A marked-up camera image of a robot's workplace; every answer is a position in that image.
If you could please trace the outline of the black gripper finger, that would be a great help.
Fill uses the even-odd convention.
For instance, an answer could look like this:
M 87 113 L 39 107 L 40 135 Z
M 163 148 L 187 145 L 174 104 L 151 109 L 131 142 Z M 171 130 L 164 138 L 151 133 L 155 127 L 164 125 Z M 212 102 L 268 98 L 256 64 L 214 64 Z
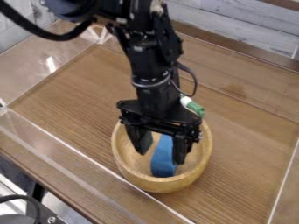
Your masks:
M 140 126 L 127 125 L 126 132 L 131 143 L 135 146 L 135 151 L 140 155 L 144 155 L 148 152 L 150 147 L 154 143 L 151 130 Z
M 179 135 L 172 138 L 172 160 L 176 165 L 183 165 L 187 154 L 192 151 L 192 139 Z

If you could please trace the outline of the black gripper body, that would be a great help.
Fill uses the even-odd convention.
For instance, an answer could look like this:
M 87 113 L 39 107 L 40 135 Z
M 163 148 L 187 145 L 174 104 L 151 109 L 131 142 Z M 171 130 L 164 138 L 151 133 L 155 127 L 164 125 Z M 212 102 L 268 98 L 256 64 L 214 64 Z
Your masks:
M 180 84 L 167 79 L 158 82 L 132 80 L 136 98 L 116 103 L 120 110 L 120 122 L 140 126 L 175 137 L 187 136 L 194 143 L 200 141 L 202 118 L 180 103 Z

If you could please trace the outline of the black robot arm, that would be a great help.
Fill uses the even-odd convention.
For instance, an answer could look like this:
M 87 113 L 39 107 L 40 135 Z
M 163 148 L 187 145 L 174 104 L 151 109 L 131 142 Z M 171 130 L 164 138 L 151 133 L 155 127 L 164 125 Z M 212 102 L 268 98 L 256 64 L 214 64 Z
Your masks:
M 202 118 L 182 104 L 179 62 L 183 39 L 178 36 L 164 0 L 43 0 L 62 19 L 79 22 L 106 17 L 131 66 L 136 98 L 116 103 L 120 122 L 139 154 L 155 132 L 172 138 L 172 162 L 182 165 L 200 141 Z

